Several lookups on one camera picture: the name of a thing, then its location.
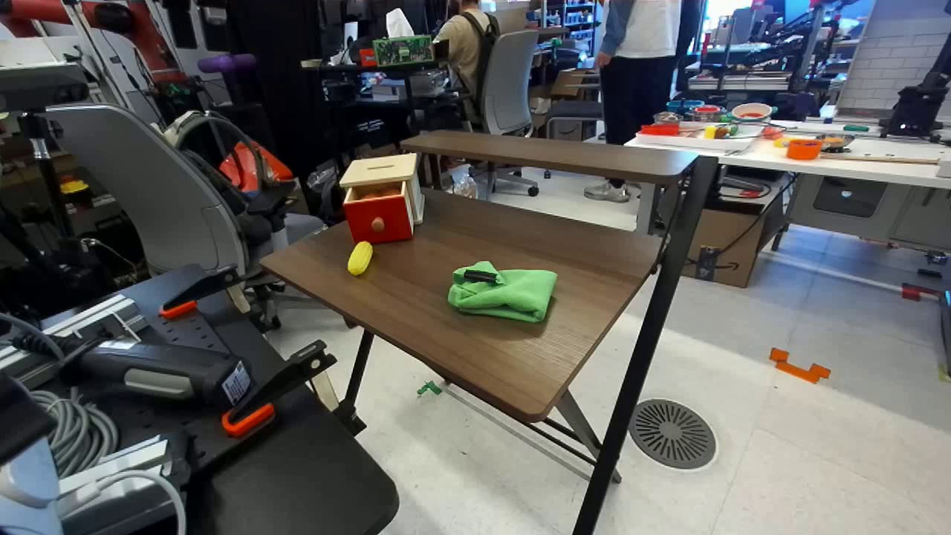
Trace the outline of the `round floor drain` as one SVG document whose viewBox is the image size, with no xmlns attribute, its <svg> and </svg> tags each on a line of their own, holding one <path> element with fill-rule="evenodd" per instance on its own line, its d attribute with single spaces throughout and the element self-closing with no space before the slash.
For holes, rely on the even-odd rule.
<svg viewBox="0 0 951 535">
<path fill-rule="evenodd" d="M 650 461 L 673 471 L 698 471 L 717 455 L 714 428 L 695 412 L 670 400 L 638 403 L 631 438 Z"/>
</svg>

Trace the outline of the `black clamp with orange tips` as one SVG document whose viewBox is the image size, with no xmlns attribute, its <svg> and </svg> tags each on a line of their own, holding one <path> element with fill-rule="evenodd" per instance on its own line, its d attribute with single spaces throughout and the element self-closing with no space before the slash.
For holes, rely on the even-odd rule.
<svg viewBox="0 0 951 535">
<path fill-rule="evenodd" d="M 243 403 L 219 418 L 219 428 L 231 441 L 243 441 L 277 419 L 277 403 L 328 371 L 335 357 L 325 342 L 311 342 L 291 354 L 282 370 L 256 386 Z"/>
</svg>

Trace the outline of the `orange bowl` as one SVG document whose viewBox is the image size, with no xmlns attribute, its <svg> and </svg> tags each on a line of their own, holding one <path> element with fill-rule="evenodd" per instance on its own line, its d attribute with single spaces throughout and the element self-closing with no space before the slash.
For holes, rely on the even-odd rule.
<svg viewBox="0 0 951 535">
<path fill-rule="evenodd" d="M 817 162 L 824 151 L 820 141 L 790 141 L 788 143 L 788 159 L 790 162 Z"/>
</svg>

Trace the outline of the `orange floor marker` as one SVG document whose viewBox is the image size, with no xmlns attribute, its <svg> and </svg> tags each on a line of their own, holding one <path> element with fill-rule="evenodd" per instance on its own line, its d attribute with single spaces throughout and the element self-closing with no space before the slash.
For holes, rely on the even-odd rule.
<svg viewBox="0 0 951 535">
<path fill-rule="evenodd" d="M 820 365 L 820 363 L 809 363 L 809 365 L 796 365 L 793 360 L 790 360 L 790 351 L 783 351 L 783 348 L 771 348 L 771 363 L 780 370 L 780 371 L 784 371 L 784 374 L 790 374 L 790 377 L 799 377 L 799 380 L 805 380 L 805 383 L 820 383 L 820 380 L 830 380 L 830 370 L 826 365 Z"/>
</svg>

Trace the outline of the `grey office chair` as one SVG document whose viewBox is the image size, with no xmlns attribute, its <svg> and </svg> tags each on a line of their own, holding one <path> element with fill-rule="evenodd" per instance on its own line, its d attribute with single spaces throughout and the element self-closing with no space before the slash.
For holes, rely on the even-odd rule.
<svg viewBox="0 0 951 535">
<path fill-rule="evenodd" d="M 115 198 L 152 273 L 204 267 L 236 273 L 231 288 L 262 330 L 279 316 L 259 258 L 285 238 L 279 192 L 243 195 L 199 156 L 111 105 L 48 108 L 57 143 Z"/>
</svg>

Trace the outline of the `brown wooden desk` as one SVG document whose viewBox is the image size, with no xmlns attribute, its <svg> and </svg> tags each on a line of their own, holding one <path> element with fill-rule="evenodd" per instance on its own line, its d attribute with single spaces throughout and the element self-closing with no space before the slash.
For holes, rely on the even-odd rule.
<svg viewBox="0 0 951 535">
<path fill-rule="evenodd" d="M 365 340 L 387 340 L 500 413 L 522 426 L 563 413 L 563 431 L 592 464 L 573 535 L 594 535 L 720 163 L 680 150 L 467 132 L 426 132 L 405 150 L 426 163 L 457 156 L 659 186 L 678 198 L 665 232 L 618 232 L 432 192 L 414 235 L 380 248 L 363 276 L 346 272 L 358 244 L 352 226 L 264 258 L 274 276 Z M 594 434 L 572 383 L 638 291 L 650 294 L 649 312 L 610 428 Z"/>
</svg>

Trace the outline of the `green folded cloth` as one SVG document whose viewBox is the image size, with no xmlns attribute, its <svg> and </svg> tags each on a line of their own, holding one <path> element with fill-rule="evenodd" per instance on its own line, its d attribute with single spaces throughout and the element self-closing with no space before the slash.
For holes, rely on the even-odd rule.
<svg viewBox="0 0 951 535">
<path fill-rule="evenodd" d="M 551 316 L 560 273 L 472 261 L 453 272 L 447 302 L 456 312 L 542 325 Z"/>
</svg>

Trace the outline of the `white work table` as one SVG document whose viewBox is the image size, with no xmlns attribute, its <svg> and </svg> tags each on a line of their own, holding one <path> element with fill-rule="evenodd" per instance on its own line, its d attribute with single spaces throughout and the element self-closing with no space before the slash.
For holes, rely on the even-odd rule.
<svg viewBox="0 0 951 535">
<path fill-rule="evenodd" d="M 683 123 L 674 137 L 635 134 L 635 150 L 698 151 L 722 168 L 882 186 L 887 201 L 870 217 L 857 220 L 875 241 L 900 241 L 927 251 L 951 248 L 951 150 L 921 141 L 881 141 L 870 126 L 851 134 L 840 151 L 812 162 L 788 156 L 793 141 L 851 132 L 820 123 L 748 123 L 733 137 L 714 141 L 704 123 Z"/>
</svg>

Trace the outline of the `orange black backpack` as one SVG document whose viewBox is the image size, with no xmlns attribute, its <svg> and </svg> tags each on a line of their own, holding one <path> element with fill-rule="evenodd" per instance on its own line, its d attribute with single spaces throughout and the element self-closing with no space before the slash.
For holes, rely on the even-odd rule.
<svg viewBox="0 0 951 535">
<path fill-rule="evenodd" d="M 294 181 L 294 174 L 259 143 L 236 143 L 219 162 L 219 174 L 240 195 L 259 195 Z"/>
</svg>

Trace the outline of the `person in white shirt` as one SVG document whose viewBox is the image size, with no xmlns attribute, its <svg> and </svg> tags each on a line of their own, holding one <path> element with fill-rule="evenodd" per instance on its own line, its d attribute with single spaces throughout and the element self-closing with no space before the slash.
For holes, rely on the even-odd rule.
<svg viewBox="0 0 951 535">
<path fill-rule="evenodd" d="M 624 146 L 665 108 L 695 19 L 698 0 L 607 0 L 594 70 L 610 146 Z"/>
</svg>

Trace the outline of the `cardboard box under table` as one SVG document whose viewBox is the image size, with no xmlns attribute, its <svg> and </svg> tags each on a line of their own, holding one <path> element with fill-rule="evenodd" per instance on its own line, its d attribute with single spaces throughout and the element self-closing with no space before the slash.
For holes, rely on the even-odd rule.
<svg viewBox="0 0 951 535">
<path fill-rule="evenodd" d="M 759 256 L 784 224 L 784 201 L 714 204 L 702 212 L 683 273 L 693 279 L 745 288 Z"/>
</svg>

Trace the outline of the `grey swivel chair background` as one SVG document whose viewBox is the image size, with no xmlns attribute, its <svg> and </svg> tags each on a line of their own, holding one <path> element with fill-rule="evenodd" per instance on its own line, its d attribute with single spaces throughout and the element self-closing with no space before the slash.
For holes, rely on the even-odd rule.
<svg viewBox="0 0 951 535">
<path fill-rule="evenodd" d="M 488 61 L 481 85 L 481 120 L 493 137 L 530 137 L 531 134 L 531 56 L 537 33 L 514 30 L 503 33 Z"/>
</svg>

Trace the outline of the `yellow oval object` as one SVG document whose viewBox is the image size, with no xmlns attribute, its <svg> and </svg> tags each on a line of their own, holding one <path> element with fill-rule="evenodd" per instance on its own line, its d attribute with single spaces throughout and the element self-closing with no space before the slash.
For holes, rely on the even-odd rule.
<svg viewBox="0 0 951 535">
<path fill-rule="evenodd" d="M 363 276 L 375 258 L 375 244 L 372 241 L 358 241 L 352 256 L 349 256 L 349 273 Z"/>
</svg>

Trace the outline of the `seated person with backpack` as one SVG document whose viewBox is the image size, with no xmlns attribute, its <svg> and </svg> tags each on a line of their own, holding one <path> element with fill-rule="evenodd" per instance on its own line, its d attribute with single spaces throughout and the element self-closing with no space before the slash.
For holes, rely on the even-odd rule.
<svg viewBox="0 0 951 535">
<path fill-rule="evenodd" d="M 456 76 L 467 123 L 475 132 L 481 132 L 481 85 L 497 39 L 500 21 L 481 9 L 481 0 L 456 0 L 456 15 L 439 28 L 433 39 Z"/>
</svg>

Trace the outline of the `wooden box with red drawer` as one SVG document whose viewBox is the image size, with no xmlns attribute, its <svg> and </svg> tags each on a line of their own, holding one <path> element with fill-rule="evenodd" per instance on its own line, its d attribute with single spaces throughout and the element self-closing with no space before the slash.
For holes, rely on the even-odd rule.
<svg viewBox="0 0 951 535">
<path fill-rule="evenodd" d="M 421 224 L 426 201 L 414 151 L 358 159 L 340 189 L 346 192 L 343 209 L 355 241 L 411 241 Z"/>
</svg>

